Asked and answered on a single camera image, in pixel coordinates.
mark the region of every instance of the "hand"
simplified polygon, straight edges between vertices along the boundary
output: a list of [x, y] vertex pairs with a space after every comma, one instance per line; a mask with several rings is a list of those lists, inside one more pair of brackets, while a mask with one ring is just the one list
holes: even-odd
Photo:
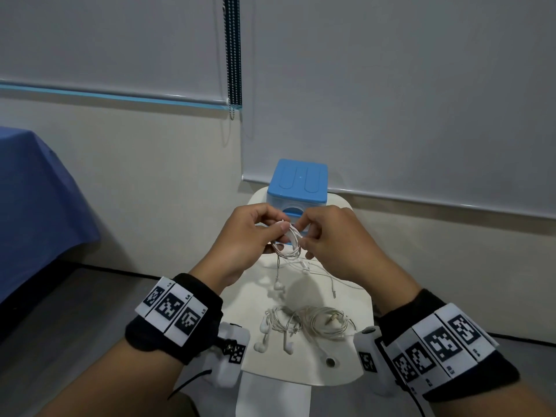
[[417, 282], [386, 256], [349, 208], [309, 208], [295, 227], [309, 232], [299, 244], [305, 257], [316, 257], [337, 278], [353, 281], [371, 294], [383, 313], [410, 301], [421, 290]]
[[[289, 221], [285, 213], [268, 203], [235, 208], [210, 251], [189, 273], [220, 294], [253, 266], [261, 254], [274, 252], [268, 243], [289, 241], [284, 236], [290, 228]], [[268, 227], [255, 225], [260, 222]]]

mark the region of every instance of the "blue lid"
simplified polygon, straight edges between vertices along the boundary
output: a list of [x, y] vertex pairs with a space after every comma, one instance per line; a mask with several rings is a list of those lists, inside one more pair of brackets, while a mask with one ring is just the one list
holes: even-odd
[[268, 194], [301, 202], [326, 204], [328, 166], [301, 160], [279, 160]]

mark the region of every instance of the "wrist strap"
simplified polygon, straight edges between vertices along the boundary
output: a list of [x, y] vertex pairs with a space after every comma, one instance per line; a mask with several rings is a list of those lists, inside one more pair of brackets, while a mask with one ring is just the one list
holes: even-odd
[[403, 382], [424, 399], [464, 398], [519, 380], [517, 369], [469, 316], [422, 290], [380, 319], [382, 346]]
[[184, 364], [218, 338], [222, 299], [188, 273], [161, 278], [135, 309], [126, 340], [137, 350], [161, 350]]

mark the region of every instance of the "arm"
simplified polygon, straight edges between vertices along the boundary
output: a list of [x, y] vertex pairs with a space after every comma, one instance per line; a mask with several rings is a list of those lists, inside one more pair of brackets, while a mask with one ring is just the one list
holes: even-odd
[[[289, 218], [260, 203], [233, 211], [211, 250], [190, 271], [220, 295], [254, 265], [268, 243], [282, 238]], [[263, 222], [269, 227], [255, 226]], [[140, 416], [160, 412], [183, 363], [165, 352], [139, 351], [121, 340], [66, 387], [38, 414], [40, 417]]]
[[[353, 281], [371, 294], [386, 314], [419, 294], [419, 284], [386, 256], [351, 209], [335, 206], [307, 209], [295, 224], [307, 237], [300, 240], [306, 257], [316, 257], [332, 275]], [[431, 403], [438, 417], [552, 416], [551, 409], [521, 381], [467, 398]]]

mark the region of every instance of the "plastic box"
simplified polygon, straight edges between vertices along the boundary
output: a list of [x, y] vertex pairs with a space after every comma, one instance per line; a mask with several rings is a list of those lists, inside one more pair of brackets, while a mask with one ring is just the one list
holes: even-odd
[[300, 160], [279, 160], [266, 199], [275, 208], [286, 212], [294, 223], [307, 208], [326, 205], [328, 166]]

